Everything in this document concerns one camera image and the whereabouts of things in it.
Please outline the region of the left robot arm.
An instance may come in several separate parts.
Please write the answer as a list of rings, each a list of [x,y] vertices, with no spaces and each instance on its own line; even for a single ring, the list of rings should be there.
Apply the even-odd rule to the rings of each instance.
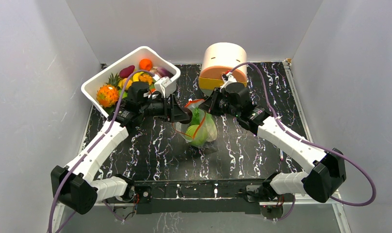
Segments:
[[[174,94],[163,89],[154,92],[144,82],[134,82],[127,97],[117,102],[102,129],[86,148],[66,166],[56,166],[51,172],[54,199],[84,215],[95,203],[110,198],[131,202],[136,196],[134,181],[123,175],[95,180],[99,168],[129,136],[133,123],[144,117],[158,117],[166,122],[191,122],[192,112],[180,107]]]

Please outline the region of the clear zip top bag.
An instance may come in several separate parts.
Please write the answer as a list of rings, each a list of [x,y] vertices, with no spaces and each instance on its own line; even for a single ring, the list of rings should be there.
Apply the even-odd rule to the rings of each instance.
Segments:
[[[203,99],[189,101],[183,110],[190,116],[189,123],[173,123],[173,128],[190,146],[205,148],[218,137],[216,124],[211,114],[206,113],[199,107],[204,103]]]

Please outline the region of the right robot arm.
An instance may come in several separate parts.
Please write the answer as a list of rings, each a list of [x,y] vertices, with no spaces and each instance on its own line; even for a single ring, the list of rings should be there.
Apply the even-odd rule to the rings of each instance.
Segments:
[[[215,88],[199,108],[214,116],[235,117],[242,128],[271,142],[303,169],[296,173],[276,172],[257,189],[246,190],[246,196],[276,201],[283,194],[300,193],[325,203],[346,180],[344,159],[337,156],[337,149],[328,152],[310,146],[294,131],[278,125],[264,107],[252,103],[248,88],[241,83]]]

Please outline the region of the dark toy plum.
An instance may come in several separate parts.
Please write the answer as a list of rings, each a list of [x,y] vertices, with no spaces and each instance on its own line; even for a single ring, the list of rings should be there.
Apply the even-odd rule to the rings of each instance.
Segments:
[[[183,114],[181,115],[179,123],[189,124],[192,121],[193,112],[192,110],[186,107],[184,107],[182,110],[183,110]]]

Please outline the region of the green toy cabbage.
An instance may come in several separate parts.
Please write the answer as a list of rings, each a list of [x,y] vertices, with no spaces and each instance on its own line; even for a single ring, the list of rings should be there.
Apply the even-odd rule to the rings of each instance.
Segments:
[[[205,113],[204,111],[200,112],[198,108],[193,109],[192,112],[193,112],[193,117],[190,126],[199,125],[199,127],[205,127],[208,133],[208,138],[206,143],[216,140],[218,133],[212,115]]]

